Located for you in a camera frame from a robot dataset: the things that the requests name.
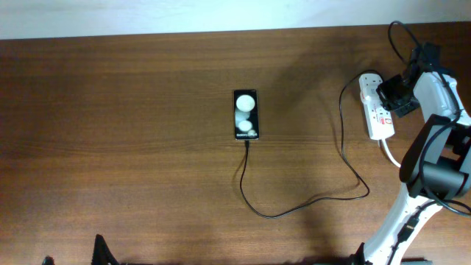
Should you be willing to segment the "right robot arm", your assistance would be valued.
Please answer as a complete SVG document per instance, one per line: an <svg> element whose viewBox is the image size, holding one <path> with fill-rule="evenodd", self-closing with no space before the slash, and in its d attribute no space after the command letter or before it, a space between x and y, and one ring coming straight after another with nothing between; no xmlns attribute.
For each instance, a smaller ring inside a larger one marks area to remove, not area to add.
<svg viewBox="0 0 471 265"><path fill-rule="evenodd" d="M360 76L365 115L377 125L389 124L390 113L403 117L416 109L425 123L400 163L397 199L351 264L400 264L426 222L443 208L461 206L458 198L470 190L470 116L439 58L439 46L424 43L402 74L387 81Z"/></svg>

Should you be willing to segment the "black Galaxy smartphone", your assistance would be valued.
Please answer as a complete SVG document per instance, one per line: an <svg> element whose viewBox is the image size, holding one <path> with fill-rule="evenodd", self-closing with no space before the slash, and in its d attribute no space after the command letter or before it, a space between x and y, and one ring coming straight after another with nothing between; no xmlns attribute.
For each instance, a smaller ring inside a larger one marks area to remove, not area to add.
<svg viewBox="0 0 471 265"><path fill-rule="evenodd" d="M256 90L233 91L234 136L239 141L260 137L258 96Z"/></svg>

